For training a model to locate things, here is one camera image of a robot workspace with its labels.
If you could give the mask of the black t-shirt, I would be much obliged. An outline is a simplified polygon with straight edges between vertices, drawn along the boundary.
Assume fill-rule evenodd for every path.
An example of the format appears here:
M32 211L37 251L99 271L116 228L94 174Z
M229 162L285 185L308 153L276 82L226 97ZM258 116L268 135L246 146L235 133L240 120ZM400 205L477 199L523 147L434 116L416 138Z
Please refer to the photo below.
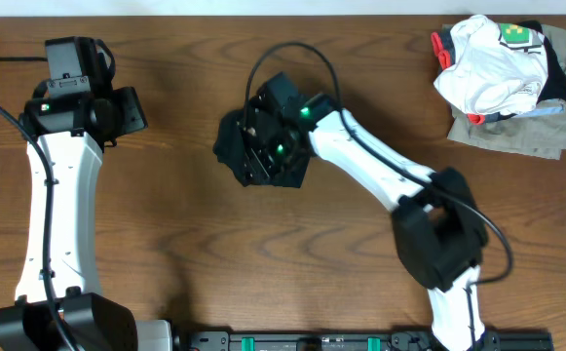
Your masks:
M218 135L213 152L220 163L227 165L235 178L243 186L273 185L279 187L299 188L301 184L247 184L244 177L245 147L241 135L242 128L248 121L248 109L237 109L227 113L220 121ZM308 141L311 157L313 151Z

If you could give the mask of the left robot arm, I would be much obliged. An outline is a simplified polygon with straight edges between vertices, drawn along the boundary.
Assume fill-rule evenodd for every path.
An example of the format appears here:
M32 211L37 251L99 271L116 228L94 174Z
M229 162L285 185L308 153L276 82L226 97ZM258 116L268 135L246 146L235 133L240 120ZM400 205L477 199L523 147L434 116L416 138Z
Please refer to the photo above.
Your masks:
M95 191L104 150L148 124L135 89L115 89L99 39L46 41L50 77L14 120L27 141L32 195L15 302L0 308L3 350L171 350L166 320L138 321L103 296Z

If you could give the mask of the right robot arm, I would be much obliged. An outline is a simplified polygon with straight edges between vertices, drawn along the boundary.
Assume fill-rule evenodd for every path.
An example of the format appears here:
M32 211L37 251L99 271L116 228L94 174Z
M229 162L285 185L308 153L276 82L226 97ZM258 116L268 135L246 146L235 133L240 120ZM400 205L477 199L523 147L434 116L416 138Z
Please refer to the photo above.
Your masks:
M428 292L434 338L447 350L480 345L485 327L476 283L488 236L459 172L405 158L338 96L306 97L284 73L247 96L238 127L251 184L298 187L317 157L371 193L390 213L398 259Z

